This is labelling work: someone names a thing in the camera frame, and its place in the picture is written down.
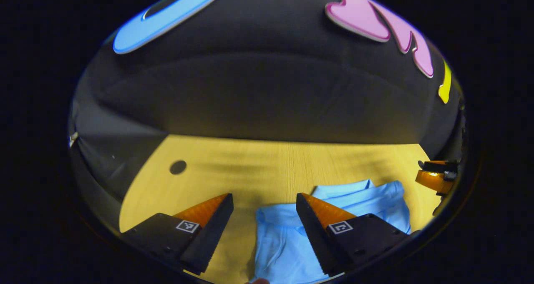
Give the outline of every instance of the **table surface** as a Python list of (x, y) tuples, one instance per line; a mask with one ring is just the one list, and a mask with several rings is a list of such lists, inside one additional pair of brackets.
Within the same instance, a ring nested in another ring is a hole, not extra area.
[[(180, 174), (170, 166), (187, 163)], [(294, 203), (318, 185), (371, 179), (395, 180), (405, 189), (412, 231), (422, 229), (439, 205), (435, 191), (415, 182), (418, 144), (352, 145), (290, 143), (169, 135), (134, 179), (122, 204), (119, 226), (127, 231), (162, 212), (174, 215), (223, 193), (233, 193), (234, 211), (205, 273), (216, 283), (241, 284), (254, 275), (255, 212), (260, 206)]]

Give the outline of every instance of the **light blue shirt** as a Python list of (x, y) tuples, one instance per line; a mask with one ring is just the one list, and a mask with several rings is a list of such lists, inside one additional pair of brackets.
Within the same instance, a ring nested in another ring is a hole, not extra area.
[[(356, 216), (372, 213), (410, 234), (410, 211), (401, 182), (375, 187), (370, 180), (336, 186), (318, 186), (312, 196)], [(309, 240), (296, 204), (278, 204), (256, 212), (255, 278), (271, 284), (308, 284), (328, 279)]]

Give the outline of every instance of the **folded shirt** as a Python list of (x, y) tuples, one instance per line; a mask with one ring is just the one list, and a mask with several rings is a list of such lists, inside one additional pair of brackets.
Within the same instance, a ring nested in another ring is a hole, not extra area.
[[(401, 182), (375, 187), (370, 180), (336, 186), (318, 186), (312, 196), (356, 216), (372, 213), (410, 234), (410, 211)], [(296, 204), (278, 204), (256, 212), (255, 278), (271, 284), (308, 284), (328, 279), (322, 272)]]

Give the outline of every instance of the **wooden table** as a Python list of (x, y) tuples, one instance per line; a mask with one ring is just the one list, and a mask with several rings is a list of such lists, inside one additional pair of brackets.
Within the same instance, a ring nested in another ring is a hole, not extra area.
[[(171, 174), (172, 163), (187, 168)], [(294, 203), (299, 192), (317, 185), (371, 179), (375, 185), (403, 183), (412, 231), (432, 218), (439, 197), (414, 180), (418, 160), (427, 155), (415, 145), (347, 145), (168, 136), (133, 181), (120, 213), (127, 231), (157, 212), (174, 215), (223, 193), (233, 193), (234, 212), (208, 270), (200, 278), (242, 284), (254, 274), (255, 212), (260, 206)]]

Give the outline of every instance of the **wood grain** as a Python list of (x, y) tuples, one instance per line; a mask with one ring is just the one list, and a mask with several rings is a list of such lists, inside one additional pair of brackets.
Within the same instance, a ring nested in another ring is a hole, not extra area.
[[(172, 163), (184, 160), (173, 175)], [(375, 185), (403, 183), (412, 231), (432, 218), (439, 197), (416, 183), (418, 160), (428, 160), (419, 145), (288, 143), (168, 136), (134, 179), (120, 213), (127, 231), (155, 213), (174, 215), (223, 193), (233, 193), (234, 212), (200, 278), (239, 284), (254, 274), (255, 212), (260, 206), (294, 203), (299, 192), (317, 185), (371, 179)]]

